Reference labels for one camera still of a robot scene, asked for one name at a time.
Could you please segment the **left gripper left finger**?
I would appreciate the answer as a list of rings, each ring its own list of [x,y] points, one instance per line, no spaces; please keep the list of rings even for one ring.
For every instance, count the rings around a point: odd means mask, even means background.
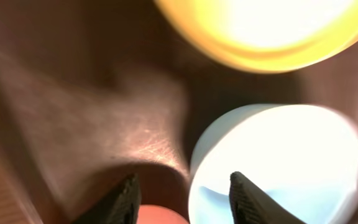
[[[139,178],[131,174],[72,224],[136,224],[140,203]]]

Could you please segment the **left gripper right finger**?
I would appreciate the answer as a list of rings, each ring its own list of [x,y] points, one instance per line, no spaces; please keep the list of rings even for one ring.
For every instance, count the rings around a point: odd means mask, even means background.
[[[230,176],[229,202],[235,224],[305,224],[242,173]]]

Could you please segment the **light blue bowl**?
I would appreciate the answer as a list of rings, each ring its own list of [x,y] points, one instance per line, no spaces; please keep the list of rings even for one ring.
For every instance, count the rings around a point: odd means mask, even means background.
[[[316,105],[256,104],[211,123],[190,162],[191,223],[232,223],[240,172],[268,222],[349,223],[358,208],[358,127]]]

